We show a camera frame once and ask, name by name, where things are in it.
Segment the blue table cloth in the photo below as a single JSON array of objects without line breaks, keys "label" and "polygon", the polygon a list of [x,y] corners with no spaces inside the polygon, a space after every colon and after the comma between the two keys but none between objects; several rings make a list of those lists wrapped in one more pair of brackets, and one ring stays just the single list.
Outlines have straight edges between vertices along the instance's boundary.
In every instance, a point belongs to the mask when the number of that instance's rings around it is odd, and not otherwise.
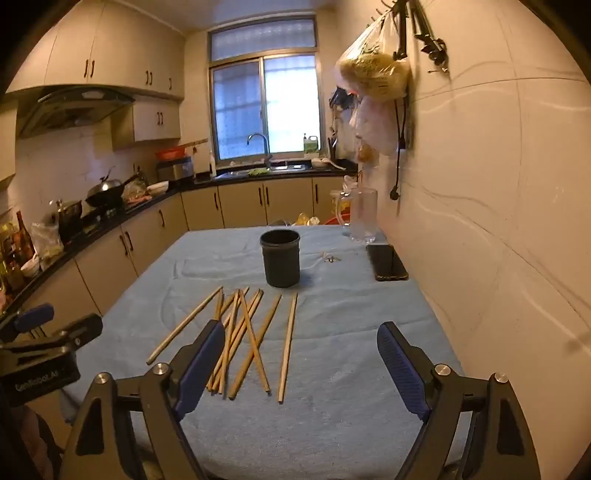
[{"label": "blue table cloth", "polygon": [[[377,348],[381,323],[397,324],[434,362],[459,361],[412,281],[377,282],[366,248],[337,227],[302,227],[301,280],[276,290],[263,273],[257,228],[188,232],[124,292],[103,319],[101,336],[77,355],[80,380],[60,397],[72,419],[94,376],[143,374],[148,355],[206,296],[221,286],[263,290],[252,323],[280,305],[256,366],[235,400],[206,394],[182,429],[208,475],[223,479],[392,479],[421,427],[408,413]],[[298,293],[283,404],[277,402],[290,302]],[[209,319],[197,314],[162,353],[170,360]]]}]

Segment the black wok with lid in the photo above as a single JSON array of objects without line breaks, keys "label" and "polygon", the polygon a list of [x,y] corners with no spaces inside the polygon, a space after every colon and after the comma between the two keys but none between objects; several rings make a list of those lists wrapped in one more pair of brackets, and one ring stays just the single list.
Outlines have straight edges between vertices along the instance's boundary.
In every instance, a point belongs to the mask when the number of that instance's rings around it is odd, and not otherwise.
[{"label": "black wok with lid", "polygon": [[117,208],[123,204],[123,192],[126,185],[137,178],[136,174],[124,182],[110,178],[111,169],[100,178],[100,182],[93,186],[85,198],[85,202],[94,209]]}]

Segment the kitchen window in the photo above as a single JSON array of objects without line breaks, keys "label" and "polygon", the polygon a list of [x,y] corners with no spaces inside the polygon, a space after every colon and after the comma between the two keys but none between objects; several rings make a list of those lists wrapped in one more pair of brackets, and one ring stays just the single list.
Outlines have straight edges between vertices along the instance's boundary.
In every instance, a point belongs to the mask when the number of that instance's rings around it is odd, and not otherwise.
[{"label": "kitchen window", "polygon": [[318,136],[321,151],[314,16],[271,17],[213,30],[208,33],[208,60],[217,161],[317,155],[304,155],[304,135]]}]

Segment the black smartphone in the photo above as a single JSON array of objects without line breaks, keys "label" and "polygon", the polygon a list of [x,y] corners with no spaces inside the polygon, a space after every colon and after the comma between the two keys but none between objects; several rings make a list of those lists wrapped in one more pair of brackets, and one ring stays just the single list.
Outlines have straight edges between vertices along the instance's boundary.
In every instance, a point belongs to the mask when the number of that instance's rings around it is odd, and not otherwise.
[{"label": "black smartphone", "polygon": [[406,281],[409,279],[407,269],[390,244],[367,245],[366,251],[377,281]]}]

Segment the white bowl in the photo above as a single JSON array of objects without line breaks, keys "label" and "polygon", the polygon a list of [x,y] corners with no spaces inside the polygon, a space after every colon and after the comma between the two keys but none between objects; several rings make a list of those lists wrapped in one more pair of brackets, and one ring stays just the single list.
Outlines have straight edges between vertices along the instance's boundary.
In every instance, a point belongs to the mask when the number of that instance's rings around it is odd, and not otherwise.
[{"label": "white bowl", "polygon": [[159,196],[165,194],[168,191],[169,182],[161,181],[146,187],[146,191],[150,196]]}]

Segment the green detergent bottle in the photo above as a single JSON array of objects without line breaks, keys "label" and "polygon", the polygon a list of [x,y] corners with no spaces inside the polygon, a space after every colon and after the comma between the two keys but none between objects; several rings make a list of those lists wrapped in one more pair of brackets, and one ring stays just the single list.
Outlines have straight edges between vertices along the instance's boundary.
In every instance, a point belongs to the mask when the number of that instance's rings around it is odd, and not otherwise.
[{"label": "green detergent bottle", "polygon": [[318,151],[320,151],[318,136],[304,135],[304,155],[314,155],[317,154]]}]

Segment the black utensil holder cup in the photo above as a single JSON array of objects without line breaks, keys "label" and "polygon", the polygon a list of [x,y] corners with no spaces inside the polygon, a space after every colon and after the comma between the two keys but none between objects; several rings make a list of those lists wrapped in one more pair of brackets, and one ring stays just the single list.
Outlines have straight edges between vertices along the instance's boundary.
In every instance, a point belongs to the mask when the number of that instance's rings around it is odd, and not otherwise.
[{"label": "black utensil holder cup", "polygon": [[274,288],[290,288],[300,282],[301,236],[291,229],[273,229],[260,235],[266,282]]}]

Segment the black range hood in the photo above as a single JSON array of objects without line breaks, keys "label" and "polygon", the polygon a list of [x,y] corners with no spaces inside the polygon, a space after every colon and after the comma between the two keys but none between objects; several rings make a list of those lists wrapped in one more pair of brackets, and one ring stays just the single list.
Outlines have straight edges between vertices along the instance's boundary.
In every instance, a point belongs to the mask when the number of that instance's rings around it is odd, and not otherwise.
[{"label": "black range hood", "polygon": [[47,87],[35,99],[19,103],[17,137],[32,138],[59,130],[91,126],[135,99],[107,87]]}]

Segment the red bowl on appliance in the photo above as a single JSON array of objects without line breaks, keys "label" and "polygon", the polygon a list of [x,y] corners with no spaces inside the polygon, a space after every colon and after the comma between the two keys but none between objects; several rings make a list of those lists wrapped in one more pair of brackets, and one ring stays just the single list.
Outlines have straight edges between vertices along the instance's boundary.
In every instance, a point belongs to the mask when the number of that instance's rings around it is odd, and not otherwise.
[{"label": "red bowl on appliance", "polygon": [[185,148],[176,146],[169,149],[160,150],[155,153],[155,156],[160,162],[169,162],[179,160],[185,157]]}]

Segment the silver toaster appliance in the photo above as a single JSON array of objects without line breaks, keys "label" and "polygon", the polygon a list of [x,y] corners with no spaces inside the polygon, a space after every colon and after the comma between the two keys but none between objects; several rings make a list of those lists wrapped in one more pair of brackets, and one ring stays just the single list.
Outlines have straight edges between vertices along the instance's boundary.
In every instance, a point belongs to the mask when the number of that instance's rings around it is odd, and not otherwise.
[{"label": "silver toaster appliance", "polygon": [[159,161],[156,164],[156,175],[159,181],[177,182],[194,175],[193,162],[190,157],[175,160]]}]

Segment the wooden chopstick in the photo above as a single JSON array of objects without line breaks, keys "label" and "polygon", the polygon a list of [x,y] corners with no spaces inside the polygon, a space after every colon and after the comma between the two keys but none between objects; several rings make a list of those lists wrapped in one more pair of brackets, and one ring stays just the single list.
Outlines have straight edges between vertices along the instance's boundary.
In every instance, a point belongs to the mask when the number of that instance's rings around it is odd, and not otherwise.
[{"label": "wooden chopstick", "polygon": [[229,303],[228,317],[224,320],[223,326],[225,329],[225,341],[221,353],[221,358],[214,366],[211,378],[206,383],[208,392],[224,394],[226,384],[228,384],[228,369],[230,362],[238,350],[240,342],[242,342],[243,335],[246,332],[245,309],[249,311],[249,316],[256,312],[259,306],[260,297],[263,295],[262,291],[257,290],[250,302],[245,303],[245,291],[237,290],[233,294],[231,303]]},{"label": "wooden chopstick", "polygon": [[183,329],[194,319],[197,314],[204,311],[205,307],[211,303],[211,301],[221,296],[222,287],[218,286],[214,289],[211,294],[205,297],[179,324],[177,324],[155,347],[151,354],[147,357],[145,363],[152,365],[160,353],[183,331]]},{"label": "wooden chopstick", "polygon": [[222,361],[221,361],[221,370],[218,372],[218,386],[217,386],[217,393],[224,395],[225,391],[225,383],[226,383],[226,372],[228,371],[228,359],[229,359],[229,350],[231,348],[232,343],[232,334],[233,329],[235,329],[235,318],[238,314],[238,305],[239,305],[239,295],[238,290],[235,291],[235,295],[233,295],[233,301],[228,321],[228,327],[225,330],[225,344],[224,350],[222,354]]},{"label": "wooden chopstick", "polygon": [[[255,313],[256,313],[256,309],[259,306],[260,300],[263,297],[263,290],[257,290],[256,293],[252,296],[252,299],[250,299],[249,302],[249,314],[250,317],[252,317]],[[238,324],[235,326],[235,329],[233,329],[233,334],[232,334],[232,343],[231,343],[231,348],[229,350],[229,359],[228,359],[228,366],[231,362],[231,360],[233,359],[233,356],[235,356],[235,351],[238,350],[238,346],[240,345],[240,342],[242,342],[242,338],[243,336],[245,336],[245,332],[246,332],[246,325],[245,325],[245,318],[242,316],[242,318],[240,318],[240,321],[238,322]],[[221,354],[221,358],[219,358],[219,360],[217,361],[213,373],[211,375],[211,380],[209,380],[208,382],[208,387],[209,387],[209,391],[211,391],[211,393],[215,392],[217,393],[217,386],[218,386],[218,372],[219,370],[221,370],[221,361],[222,361],[222,354]]]},{"label": "wooden chopstick", "polygon": [[298,299],[298,293],[296,292],[296,293],[294,293],[293,298],[291,298],[290,313],[288,314],[288,318],[287,318],[287,333],[286,333],[286,337],[284,338],[283,361],[281,362],[281,370],[280,370],[280,386],[279,386],[279,392],[277,392],[277,402],[279,402],[280,404],[283,404],[284,398],[286,398],[287,374],[288,374],[288,366],[290,365],[291,343],[293,343],[294,322],[296,321],[296,314],[297,314],[297,299]]},{"label": "wooden chopstick", "polygon": [[215,299],[213,319],[221,324],[223,328],[228,328],[232,322],[235,322],[236,311],[238,310],[238,294],[247,291],[249,289],[236,289],[228,297],[225,297],[224,289],[219,288]]},{"label": "wooden chopstick", "polygon": [[242,362],[242,367],[240,367],[238,371],[235,382],[233,382],[230,387],[228,394],[228,398],[230,400],[235,400],[236,396],[238,395],[239,389],[242,387],[242,383],[245,381],[246,374],[249,371],[249,367],[252,365],[252,363],[256,364],[256,371],[259,373],[259,380],[262,383],[263,392],[270,394],[270,382],[266,376],[266,369],[263,365],[263,357],[260,354],[260,346],[263,344],[266,331],[269,330],[270,324],[273,322],[273,317],[276,315],[276,310],[280,305],[280,300],[281,295],[274,299],[269,312],[267,312],[266,317],[263,320],[263,325],[260,327],[259,333],[254,333],[252,330],[252,318],[250,316],[247,318],[246,330],[249,331],[249,338],[252,340],[252,346],[250,346],[250,351],[245,361]]},{"label": "wooden chopstick", "polygon": [[263,359],[259,353],[259,346],[256,344],[256,334],[254,334],[252,319],[250,319],[249,305],[247,305],[245,294],[243,294],[242,290],[238,291],[238,295],[240,302],[242,302],[243,317],[245,318],[246,329],[249,332],[249,340],[250,344],[252,345],[252,356],[253,360],[256,362],[256,368],[259,372],[259,379],[263,385],[263,391],[266,392],[266,394],[270,394],[270,383],[266,376],[266,370],[264,370]]}]

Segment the clear glass mug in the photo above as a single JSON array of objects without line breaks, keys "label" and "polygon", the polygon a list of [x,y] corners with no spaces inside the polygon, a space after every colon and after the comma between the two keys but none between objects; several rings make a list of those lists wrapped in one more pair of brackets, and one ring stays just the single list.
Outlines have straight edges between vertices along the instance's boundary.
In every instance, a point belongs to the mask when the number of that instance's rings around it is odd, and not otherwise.
[{"label": "clear glass mug", "polygon": [[[342,217],[342,203],[349,203],[349,219]],[[373,188],[356,187],[341,192],[335,199],[335,216],[339,225],[349,229],[352,240],[373,243],[378,234],[378,192]]]}]

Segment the plastic bag with noodles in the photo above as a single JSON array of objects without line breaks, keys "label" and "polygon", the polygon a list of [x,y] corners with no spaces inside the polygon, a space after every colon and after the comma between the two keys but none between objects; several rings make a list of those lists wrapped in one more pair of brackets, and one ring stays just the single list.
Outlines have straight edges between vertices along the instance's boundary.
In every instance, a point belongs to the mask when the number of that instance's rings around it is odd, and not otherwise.
[{"label": "plastic bag with noodles", "polygon": [[339,88],[381,103],[404,98],[410,76],[406,42],[393,11],[363,30],[335,62]]}]

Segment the white plastic bag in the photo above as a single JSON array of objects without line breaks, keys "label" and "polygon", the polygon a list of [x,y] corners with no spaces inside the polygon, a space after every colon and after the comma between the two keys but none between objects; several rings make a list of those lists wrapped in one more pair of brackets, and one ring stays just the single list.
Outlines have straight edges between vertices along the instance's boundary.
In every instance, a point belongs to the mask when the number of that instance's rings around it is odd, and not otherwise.
[{"label": "white plastic bag", "polygon": [[367,143],[382,155],[393,157],[399,145],[399,123],[397,103],[379,102],[369,96],[356,105],[349,126],[356,137]]}]

